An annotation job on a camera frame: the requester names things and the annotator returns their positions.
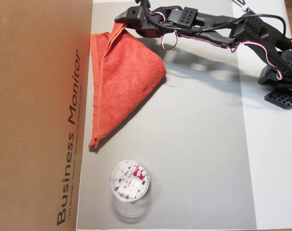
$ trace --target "cardboard box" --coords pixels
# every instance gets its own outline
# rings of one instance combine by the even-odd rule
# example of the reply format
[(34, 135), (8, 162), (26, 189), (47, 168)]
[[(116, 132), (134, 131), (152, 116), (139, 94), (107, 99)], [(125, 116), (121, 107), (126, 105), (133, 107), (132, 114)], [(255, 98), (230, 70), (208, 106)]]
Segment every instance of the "cardboard box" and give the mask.
[(0, 0), (0, 231), (76, 229), (92, 0)]

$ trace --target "clear plastic container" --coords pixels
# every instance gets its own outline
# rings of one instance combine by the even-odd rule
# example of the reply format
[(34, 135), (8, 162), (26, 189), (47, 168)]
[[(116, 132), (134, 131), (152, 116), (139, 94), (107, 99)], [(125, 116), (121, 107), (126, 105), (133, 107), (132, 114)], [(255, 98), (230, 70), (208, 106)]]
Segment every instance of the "clear plastic container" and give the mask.
[(111, 172), (110, 187), (115, 197), (124, 202), (142, 198), (150, 185), (150, 173), (140, 162), (124, 160)]

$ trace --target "red towel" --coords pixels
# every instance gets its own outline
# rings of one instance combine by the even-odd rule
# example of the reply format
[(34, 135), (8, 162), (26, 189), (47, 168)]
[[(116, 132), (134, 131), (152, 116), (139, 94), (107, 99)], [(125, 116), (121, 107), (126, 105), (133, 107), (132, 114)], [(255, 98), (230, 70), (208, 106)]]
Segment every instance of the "red towel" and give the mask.
[(93, 137), (89, 147), (115, 129), (166, 75), (159, 56), (115, 23), (112, 33), (93, 34)]

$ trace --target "white cube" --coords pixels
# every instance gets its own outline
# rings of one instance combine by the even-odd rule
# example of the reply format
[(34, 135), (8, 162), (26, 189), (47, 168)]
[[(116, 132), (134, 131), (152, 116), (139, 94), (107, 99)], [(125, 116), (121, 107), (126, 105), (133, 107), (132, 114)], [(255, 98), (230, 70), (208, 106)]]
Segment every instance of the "white cube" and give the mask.
[(131, 165), (132, 165), (132, 162), (131, 162), (131, 161), (129, 161), (129, 162), (126, 163), (126, 167), (127, 167), (127, 168), (130, 168)]
[(119, 168), (120, 168), (121, 170), (123, 170), (126, 166), (127, 166), (127, 163), (121, 163), (121, 164), (119, 165)]
[(131, 191), (131, 189), (129, 189), (129, 188), (125, 188), (125, 189), (123, 190), (122, 195), (124, 195), (124, 196), (128, 196), (129, 193), (130, 193), (130, 191)]
[(114, 181), (114, 188), (118, 188), (120, 186), (119, 180)]
[(123, 176), (123, 179), (124, 179), (125, 181), (128, 181), (128, 180), (129, 180), (129, 177), (128, 177), (127, 175), (124, 175), (124, 176)]
[(139, 164), (136, 161), (131, 161), (131, 164), (135, 166), (139, 166)]
[(129, 193), (129, 199), (134, 199), (136, 196), (136, 192), (131, 190), (131, 192)]
[(140, 198), (141, 196), (142, 196), (142, 194), (140, 192), (137, 192), (135, 195), (136, 198)]
[(144, 188), (144, 187), (140, 187), (140, 188), (139, 188), (139, 191), (140, 191), (141, 194), (143, 194), (143, 193), (146, 191), (146, 188)]
[(120, 185), (121, 185), (122, 187), (126, 187), (126, 183), (127, 183), (127, 181), (125, 181), (124, 179), (122, 179), (122, 180), (120, 181)]
[(120, 194), (123, 194), (123, 192), (125, 191), (125, 188), (120, 186), (118, 189), (117, 189), (117, 192), (119, 192)]
[(126, 176), (130, 177), (134, 171), (134, 168), (130, 168), (130, 170), (127, 172)]
[(142, 174), (143, 177), (146, 176), (146, 175), (147, 175), (146, 170), (143, 170), (143, 171), (141, 172), (141, 174)]
[(128, 171), (129, 171), (129, 168), (128, 168), (128, 167), (125, 167), (125, 168), (122, 170), (122, 172), (123, 172), (124, 174), (126, 174)]
[(140, 170), (140, 171), (143, 171), (144, 169), (145, 168), (143, 166), (141, 166), (141, 165), (138, 167), (138, 170)]
[(125, 174), (123, 172), (116, 172), (114, 178), (116, 180), (121, 180)]

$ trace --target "robotic arm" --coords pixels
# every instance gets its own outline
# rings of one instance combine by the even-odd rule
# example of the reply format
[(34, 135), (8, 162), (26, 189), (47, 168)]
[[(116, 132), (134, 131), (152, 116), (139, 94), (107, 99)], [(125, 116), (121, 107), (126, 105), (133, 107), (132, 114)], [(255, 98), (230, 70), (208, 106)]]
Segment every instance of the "robotic arm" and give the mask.
[[(292, 107), (292, 41), (285, 36), (284, 20), (276, 15), (254, 14), (248, 11), (240, 18), (214, 16), (197, 9), (180, 6), (159, 7), (151, 11), (149, 0), (135, 0), (140, 6), (130, 7), (115, 18), (126, 23), (145, 38), (160, 38), (167, 33), (178, 37), (208, 42), (235, 52), (241, 44), (251, 48), (267, 66), (258, 83), (275, 90), (265, 100), (281, 108)], [(265, 23), (261, 17), (277, 18), (283, 22), (283, 33)], [(231, 29), (229, 37), (216, 30)]]

